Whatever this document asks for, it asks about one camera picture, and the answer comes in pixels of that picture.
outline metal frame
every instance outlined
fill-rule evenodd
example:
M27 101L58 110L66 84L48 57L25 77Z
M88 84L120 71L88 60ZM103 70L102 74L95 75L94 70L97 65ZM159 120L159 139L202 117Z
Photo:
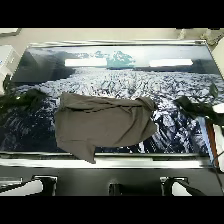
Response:
M207 46L205 40L175 40L175 39L141 39L141 40L88 40L88 41L62 41L31 43L27 46L43 47L65 47L65 46L136 46L136 45L188 45L188 46ZM3 159L3 155L24 155L46 156L44 160L37 159ZM2 166L23 166L23 167L50 167L50 168L208 168L211 162L208 157L199 157L199 154L113 154L96 153L96 164L90 164L83 160L50 160L48 156L69 156L70 153L44 153L44 152L0 152L0 165ZM179 161L156 161L156 158L166 157Z

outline white floor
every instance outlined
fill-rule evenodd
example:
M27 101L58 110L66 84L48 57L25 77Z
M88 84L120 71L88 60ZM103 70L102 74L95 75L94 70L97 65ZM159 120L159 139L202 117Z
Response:
M189 30L186 39L200 39L205 28ZM17 36L0 37L22 55L29 43L72 40L177 39L175 28L22 28Z

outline fabric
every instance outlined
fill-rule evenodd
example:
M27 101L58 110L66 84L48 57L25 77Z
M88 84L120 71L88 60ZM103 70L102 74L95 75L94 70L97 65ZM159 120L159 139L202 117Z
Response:
M157 126L151 116L156 108L149 97L128 100L64 92L55 113L57 145L95 163L96 146L131 146L153 135Z

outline table top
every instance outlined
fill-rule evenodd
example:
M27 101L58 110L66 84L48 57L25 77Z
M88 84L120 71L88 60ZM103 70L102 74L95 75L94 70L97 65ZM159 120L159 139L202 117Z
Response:
M204 42L90 45L26 49L12 78L16 91L39 89L49 97L32 113L14 106L1 116L0 151L64 153L56 145L54 113L66 91L129 99L149 96L158 104L153 115L158 131L152 137L134 146L97 147L96 153L208 154L198 120L184 116L173 104L182 95L204 100L211 83L220 91L215 103L224 101L223 79ZM92 63L90 59L97 59L95 66L83 64Z

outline cable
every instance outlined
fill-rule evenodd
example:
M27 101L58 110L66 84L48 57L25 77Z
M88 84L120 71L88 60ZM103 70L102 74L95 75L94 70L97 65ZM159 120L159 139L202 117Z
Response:
M212 168L213 168L213 170L215 170L216 178L217 178L217 180L218 180L218 182L219 182L219 186L220 186L220 188L221 188L222 195L224 196L224 188L223 188L223 185L222 185L222 181L221 181L221 179L220 179L220 177L219 177L219 174L218 174L218 172L217 172L217 170L216 170L216 167L215 167L215 161L216 161L216 160L219 158L219 156L221 156L223 153L224 153L224 151L222 151L220 154L218 154L218 155L212 160Z

